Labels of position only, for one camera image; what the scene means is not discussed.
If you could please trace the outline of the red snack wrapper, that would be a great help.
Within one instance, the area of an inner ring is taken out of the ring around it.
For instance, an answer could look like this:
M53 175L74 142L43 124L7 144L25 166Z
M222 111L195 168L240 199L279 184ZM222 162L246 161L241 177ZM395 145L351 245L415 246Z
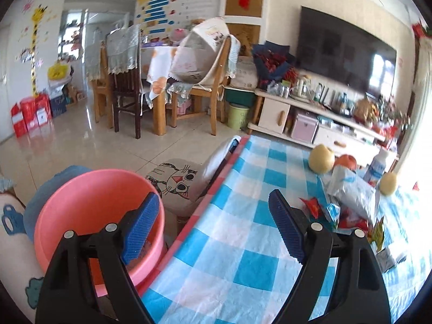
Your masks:
M310 215L317 220L321 214L322 214L322 208L319 204L319 201L316 197L312 197L311 199L303 199L300 198L300 200L303 202L307 210L309 211Z

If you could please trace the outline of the white tissue pack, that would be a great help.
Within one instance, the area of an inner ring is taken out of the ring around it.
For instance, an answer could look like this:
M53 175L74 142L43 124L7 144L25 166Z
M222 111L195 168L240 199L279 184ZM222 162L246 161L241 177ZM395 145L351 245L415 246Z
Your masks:
M333 168L327 194L352 209L359 217L375 222L378 206L376 190L347 167L337 165Z

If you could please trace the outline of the silver carton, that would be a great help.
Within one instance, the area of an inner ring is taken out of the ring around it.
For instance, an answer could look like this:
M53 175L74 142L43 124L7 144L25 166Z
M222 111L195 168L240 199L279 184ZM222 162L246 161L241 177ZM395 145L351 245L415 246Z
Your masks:
M390 244L376 253L376 260L381 272L386 273L406 260L406 247L402 244Z

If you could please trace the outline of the cat print stool cushion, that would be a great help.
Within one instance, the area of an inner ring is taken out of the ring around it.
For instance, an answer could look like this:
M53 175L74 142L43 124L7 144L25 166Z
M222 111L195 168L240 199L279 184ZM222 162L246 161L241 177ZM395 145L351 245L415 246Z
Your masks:
M146 179L157 190L165 210L177 217L191 217L207 186L203 169L198 163L170 159L151 170Z

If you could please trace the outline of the pink plastic basin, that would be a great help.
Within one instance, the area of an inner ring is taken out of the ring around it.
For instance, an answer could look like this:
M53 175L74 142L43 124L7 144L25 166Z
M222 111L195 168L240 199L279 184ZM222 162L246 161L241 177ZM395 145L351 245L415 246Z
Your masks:
M34 231L34 247L42 270L48 269L53 253L67 230L77 235L100 231L110 222L139 207L149 192L150 181L128 170L93 170L75 177L56 190L43 206ZM128 265L139 295L157 275L157 264L167 248L164 241L165 211L160 205L140 258Z

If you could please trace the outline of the blue checkered tablecloth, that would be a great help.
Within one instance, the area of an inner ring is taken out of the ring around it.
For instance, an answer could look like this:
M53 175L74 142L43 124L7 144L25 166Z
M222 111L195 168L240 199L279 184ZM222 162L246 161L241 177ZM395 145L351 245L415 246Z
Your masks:
M283 243L268 207L279 189L291 206L300 197L325 202L307 151L251 136L216 192L205 197L168 251L162 271L142 296L155 323L271 323L301 265ZM401 245L406 260L383 275L394 323L431 272L431 207L421 192L381 197L384 247Z

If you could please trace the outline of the orange red apple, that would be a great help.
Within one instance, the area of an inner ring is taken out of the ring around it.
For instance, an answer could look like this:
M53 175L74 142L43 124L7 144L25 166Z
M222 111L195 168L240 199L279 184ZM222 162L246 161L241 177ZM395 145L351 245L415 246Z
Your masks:
M334 167L338 165L346 167L349 170L356 170L357 160L352 155L343 154L335 160Z

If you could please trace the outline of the white yogurt drink bottle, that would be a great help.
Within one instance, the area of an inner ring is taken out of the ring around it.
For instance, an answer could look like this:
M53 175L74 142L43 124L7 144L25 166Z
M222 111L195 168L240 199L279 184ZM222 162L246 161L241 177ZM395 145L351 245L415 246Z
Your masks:
M385 148L380 148L379 153L373 157L372 162L365 171L363 179L372 187L376 187L385 172L388 154L389 152Z

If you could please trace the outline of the green waste bin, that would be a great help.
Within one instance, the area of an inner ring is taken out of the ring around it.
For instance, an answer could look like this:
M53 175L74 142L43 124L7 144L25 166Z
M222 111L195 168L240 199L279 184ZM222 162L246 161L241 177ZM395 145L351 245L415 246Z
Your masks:
M241 104L228 104L228 121L227 125L233 130L241 130L248 120L249 107Z

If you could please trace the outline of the electric kettle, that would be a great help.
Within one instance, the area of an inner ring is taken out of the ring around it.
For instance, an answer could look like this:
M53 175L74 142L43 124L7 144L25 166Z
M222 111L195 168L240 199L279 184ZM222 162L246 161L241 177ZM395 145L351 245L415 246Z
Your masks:
M296 80L296 85L291 89L291 93L296 97L308 99L310 97L310 79L308 75L300 75Z

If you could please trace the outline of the dining table with cloth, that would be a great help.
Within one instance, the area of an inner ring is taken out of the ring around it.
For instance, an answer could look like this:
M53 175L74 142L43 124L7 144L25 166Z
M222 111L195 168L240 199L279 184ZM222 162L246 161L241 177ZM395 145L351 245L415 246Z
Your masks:
M140 49L141 80L144 81L144 100L152 111L153 132L166 134L166 87L176 46L154 46Z

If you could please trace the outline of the wooden chair with cover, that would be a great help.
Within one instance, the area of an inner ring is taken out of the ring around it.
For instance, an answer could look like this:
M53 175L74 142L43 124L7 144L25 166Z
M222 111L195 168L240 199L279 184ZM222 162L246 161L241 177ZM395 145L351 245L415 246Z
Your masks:
M230 33L222 17L194 26L180 42L170 69L174 82L167 88L171 105L171 126L177 125L178 107L196 97L210 101L210 132L217 135L218 103L228 79L235 76L239 40Z

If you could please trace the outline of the dark wooden chair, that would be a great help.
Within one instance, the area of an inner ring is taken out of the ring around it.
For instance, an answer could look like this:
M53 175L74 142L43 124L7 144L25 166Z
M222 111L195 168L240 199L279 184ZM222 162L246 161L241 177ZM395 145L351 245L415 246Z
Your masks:
M108 84L113 102L113 127L119 131L119 114L135 120L135 138L141 138L144 85L141 77L141 29L132 25L118 29L106 39Z

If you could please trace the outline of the black television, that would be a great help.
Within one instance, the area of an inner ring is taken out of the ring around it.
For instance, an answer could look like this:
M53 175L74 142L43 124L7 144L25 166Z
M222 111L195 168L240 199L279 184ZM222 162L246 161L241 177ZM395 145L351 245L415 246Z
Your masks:
M397 52L359 27L302 7L296 50L297 67L374 99L390 95Z

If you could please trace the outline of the giraffe height wall sticker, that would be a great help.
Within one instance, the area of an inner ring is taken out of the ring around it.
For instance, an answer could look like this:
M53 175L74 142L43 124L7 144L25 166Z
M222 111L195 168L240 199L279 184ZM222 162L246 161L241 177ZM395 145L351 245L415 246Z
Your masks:
M37 50L37 36L38 36L38 28L41 20L44 17L45 11L47 7L43 7L41 4L34 10L32 15L32 38L31 38L31 47L30 47L30 56L31 56L31 87L32 87L32 96L37 96L37 77L36 77L36 50Z

